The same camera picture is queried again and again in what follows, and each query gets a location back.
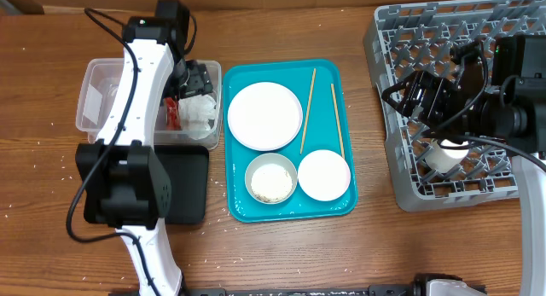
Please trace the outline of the white napkin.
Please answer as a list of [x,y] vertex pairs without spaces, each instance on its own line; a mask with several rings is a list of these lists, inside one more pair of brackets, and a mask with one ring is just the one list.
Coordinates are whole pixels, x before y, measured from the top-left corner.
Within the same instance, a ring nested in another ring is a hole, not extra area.
[[210,121],[216,118],[216,101],[209,95],[193,96],[178,101],[178,112],[182,130],[194,140],[205,138],[212,127]]

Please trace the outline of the red snack wrapper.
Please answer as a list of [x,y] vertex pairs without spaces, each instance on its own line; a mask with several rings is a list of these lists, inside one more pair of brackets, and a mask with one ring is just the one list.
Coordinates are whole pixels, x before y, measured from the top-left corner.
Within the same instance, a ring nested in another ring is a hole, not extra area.
[[178,112],[178,102],[176,99],[167,97],[164,100],[166,106],[166,128],[171,131],[182,129],[180,116]]

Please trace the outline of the white cup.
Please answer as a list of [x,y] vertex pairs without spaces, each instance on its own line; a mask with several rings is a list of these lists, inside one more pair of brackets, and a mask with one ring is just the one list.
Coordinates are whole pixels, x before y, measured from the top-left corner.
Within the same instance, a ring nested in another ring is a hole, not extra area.
[[450,140],[432,140],[432,151],[425,156],[431,170],[445,174],[458,165],[468,154],[468,142],[455,143]]

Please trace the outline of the grey bowl of rice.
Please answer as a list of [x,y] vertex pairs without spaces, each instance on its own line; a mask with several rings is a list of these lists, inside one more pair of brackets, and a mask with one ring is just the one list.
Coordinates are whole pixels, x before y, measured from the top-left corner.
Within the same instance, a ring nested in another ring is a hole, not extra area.
[[256,201],[275,205],[291,197],[297,187],[297,172],[287,157],[266,153],[250,162],[244,181],[248,193]]

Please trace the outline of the white shallow bowl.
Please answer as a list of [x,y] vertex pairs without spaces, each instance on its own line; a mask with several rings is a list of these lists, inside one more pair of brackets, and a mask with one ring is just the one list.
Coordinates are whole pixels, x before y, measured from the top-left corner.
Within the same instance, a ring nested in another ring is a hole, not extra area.
[[343,157],[334,151],[320,149],[307,154],[299,163],[301,189],[318,201],[333,201],[349,188],[351,172]]

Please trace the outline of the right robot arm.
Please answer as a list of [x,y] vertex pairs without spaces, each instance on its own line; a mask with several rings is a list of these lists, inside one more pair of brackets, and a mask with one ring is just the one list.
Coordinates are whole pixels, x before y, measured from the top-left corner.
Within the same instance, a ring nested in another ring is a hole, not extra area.
[[453,81],[426,70],[383,90],[381,99],[404,117],[416,116],[425,136],[455,149],[473,143],[506,150],[520,195],[522,295],[545,293],[545,38],[496,40],[493,61],[483,42],[451,49]]

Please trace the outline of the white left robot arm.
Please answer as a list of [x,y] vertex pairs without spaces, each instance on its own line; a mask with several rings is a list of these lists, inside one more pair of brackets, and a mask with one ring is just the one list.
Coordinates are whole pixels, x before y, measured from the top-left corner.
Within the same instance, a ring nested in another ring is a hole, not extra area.
[[154,141],[160,106],[194,98],[184,57],[191,15],[132,17],[117,37],[124,68],[107,120],[94,143],[81,143],[76,165],[82,178],[66,219],[84,202],[88,223],[106,224],[127,246],[141,295],[186,295],[185,279],[168,240],[167,224],[199,223],[206,209],[208,150]]

